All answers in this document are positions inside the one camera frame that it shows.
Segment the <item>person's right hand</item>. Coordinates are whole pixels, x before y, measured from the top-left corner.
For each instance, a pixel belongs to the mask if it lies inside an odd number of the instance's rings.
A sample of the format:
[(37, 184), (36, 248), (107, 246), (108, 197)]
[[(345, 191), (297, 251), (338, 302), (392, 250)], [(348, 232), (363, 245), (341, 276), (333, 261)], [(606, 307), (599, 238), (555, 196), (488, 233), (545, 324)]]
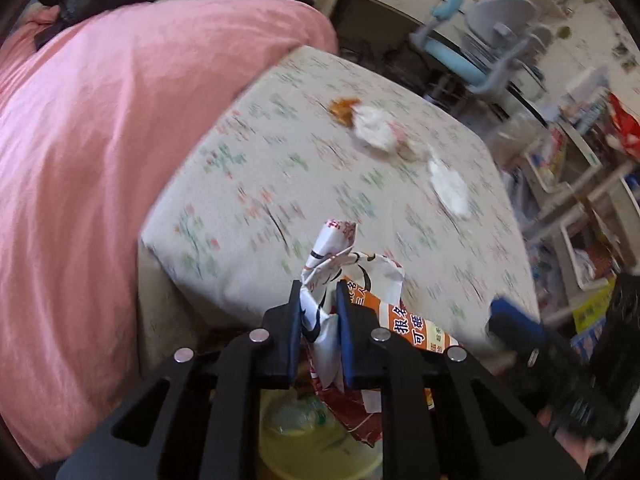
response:
[(537, 420), (562, 445), (562, 448), (572, 456), (583, 472), (587, 471), (588, 463), (604, 452), (604, 446), (591, 438), (583, 438), (571, 432), (552, 408), (544, 408), (537, 414)]

